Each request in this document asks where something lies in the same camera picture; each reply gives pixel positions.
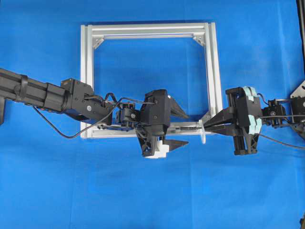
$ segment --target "blue fabric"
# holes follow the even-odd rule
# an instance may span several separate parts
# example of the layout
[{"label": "blue fabric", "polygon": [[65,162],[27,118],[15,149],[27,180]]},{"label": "blue fabric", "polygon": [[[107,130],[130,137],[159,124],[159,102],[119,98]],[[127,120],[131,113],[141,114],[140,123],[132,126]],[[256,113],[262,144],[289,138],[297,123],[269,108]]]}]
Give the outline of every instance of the blue fabric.
[{"label": "blue fabric", "polygon": [[[304,79],[295,0],[2,0],[0,67],[58,85],[80,78],[81,24],[169,21],[216,22],[223,92],[249,85],[286,98]],[[167,88],[194,119],[207,110],[202,60],[184,39],[105,42],[96,90],[142,99]],[[179,136],[189,145],[146,160],[136,138],[66,140],[13,102],[5,115],[0,228],[286,229],[305,211],[304,151],[260,139],[257,155],[234,156],[230,137],[202,145]],[[65,133],[79,131],[64,115],[46,115]],[[263,128],[304,146],[290,129]]]}]

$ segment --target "clear plastic object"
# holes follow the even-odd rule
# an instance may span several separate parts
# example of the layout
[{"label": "clear plastic object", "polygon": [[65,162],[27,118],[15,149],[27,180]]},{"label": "clear plastic object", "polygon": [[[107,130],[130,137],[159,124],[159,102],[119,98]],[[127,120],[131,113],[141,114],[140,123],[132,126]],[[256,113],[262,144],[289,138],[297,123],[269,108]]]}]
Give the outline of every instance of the clear plastic object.
[{"label": "clear plastic object", "polygon": [[202,144],[205,144],[205,130],[204,130],[202,120],[200,119],[198,123],[199,123],[199,126],[201,127],[201,129],[200,129],[201,141],[202,141]]}]

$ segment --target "wire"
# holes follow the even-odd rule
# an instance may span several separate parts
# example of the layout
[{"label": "wire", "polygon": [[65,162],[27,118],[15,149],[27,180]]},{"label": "wire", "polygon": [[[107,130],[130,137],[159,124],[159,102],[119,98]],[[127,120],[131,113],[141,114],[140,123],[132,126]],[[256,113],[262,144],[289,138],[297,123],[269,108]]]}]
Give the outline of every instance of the wire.
[{"label": "wire", "polygon": [[263,134],[259,134],[259,136],[262,136],[262,137],[267,138],[267,139],[269,139],[269,140],[271,140],[271,141],[274,141],[274,142],[276,142],[276,143],[279,143],[279,144],[282,144],[282,145],[285,145],[285,146],[288,146],[288,147],[292,147],[292,148],[295,148],[295,149],[302,149],[302,150],[305,150],[305,147],[294,146],[294,145],[291,145],[291,144],[288,144],[288,143],[284,143],[284,142],[278,141],[278,140],[276,140],[276,139],[274,139],[274,138],[265,136],[265,135],[263,135]]},{"label": "wire", "polygon": [[142,103],[142,104],[155,104],[155,103],[145,103],[142,101],[138,101],[138,100],[134,100],[134,99],[130,99],[130,98],[126,98],[123,97],[121,99],[119,99],[119,101],[115,104],[115,106],[112,108],[112,110],[105,116],[103,117],[101,120],[97,121],[96,123],[86,127],[85,129],[81,130],[80,132],[77,132],[75,135],[72,136],[67,136],[65,134],[63,134],[61,131],[59,131],[35,106],[33,106],[34,110],[61,136],[67,138],[67,139],[73,139],[76,138],[77,136],[79,136],[81,133],[85,132],[86,130],[98,125],[100,122],[104,121],[106,118],[108,118],[114,111],[114,109],[121,103],[122,100],[130,100],[130,101],[136,101],[137,103]]},{"label": "wire", "polygon": [[263,102],[269,106],[269,104],[266,102],[263,94],[260,94],[260,93],[257,93],[257,94],[262,98]]},{"label": "wire", "polygon": [[305,114],[258,116],[259,118],[305,117]]}]

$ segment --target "square aluminum frame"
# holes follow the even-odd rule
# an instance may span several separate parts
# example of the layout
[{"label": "square aluminum frame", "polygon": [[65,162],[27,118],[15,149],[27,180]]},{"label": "square aluminum frame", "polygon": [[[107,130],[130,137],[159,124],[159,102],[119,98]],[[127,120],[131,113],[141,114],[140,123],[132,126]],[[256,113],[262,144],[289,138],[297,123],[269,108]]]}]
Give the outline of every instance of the square aluminum frame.
[{"label": "square aluminum frame", "polygon": [[[81,26],[81,81],[94,89],[94,50],[104,40],[151,38],[193,38],[203,47],[209,111],[202,117],[206,122],[223,109],[215,23],[168,23]],[[81,129],[88,126],[81,123]],[[180,130],[177,127],[200,127],[199,122],[171,123],[167,135],[200,135],[201,131]],[[135,131],[100,130],[96,126],[81,134],[82,138],[136,137]]]}]

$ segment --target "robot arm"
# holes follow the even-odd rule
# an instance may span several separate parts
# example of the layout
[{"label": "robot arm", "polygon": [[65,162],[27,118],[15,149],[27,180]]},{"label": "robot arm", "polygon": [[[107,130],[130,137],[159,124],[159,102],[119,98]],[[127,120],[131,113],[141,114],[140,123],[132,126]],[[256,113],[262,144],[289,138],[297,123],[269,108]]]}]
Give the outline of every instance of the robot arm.
[{"label": "robot arm", "polygon": [[[4,122],[5,100],[33,106],[57,132],[59,131],[37,109],[66,114],[77,121],[92,124],[88,128],[97,125],[99,128],[118,131],[135,129],[142,155],[148,158],[165,157],[167,152],[188,143],[165,139],[170,126],[170,116],[188,116],[163,89],[147,93],[144,102],[129,98],[117,101],[112,93],[108,93],[103,99],[94,94],[91,86],[72,78],[62,81],[58,87],[0,69],[0,125]],[[136,110],[135,103],[123,103],[122,100],[141,103],[142,107]],[[116,123],[121,128],[112,126],[112,113],[115,108],[119,109]],[[74,136],[61,135],[74,138],[80,133]]]},{"label": "robot arm", "polygon": [[[273,128],[290,126],[305,139],[305,87],[297,88],[290,99],[274,99],[261,108],[259,96],[252,87],[238,87],[225,91],[229,107],[223,109],[204,124],[209,132],[233,137],[235,155],[257,153],[256,147],[262,125]],[[286,115],[283,103],[289,103],[291,115]]]}]

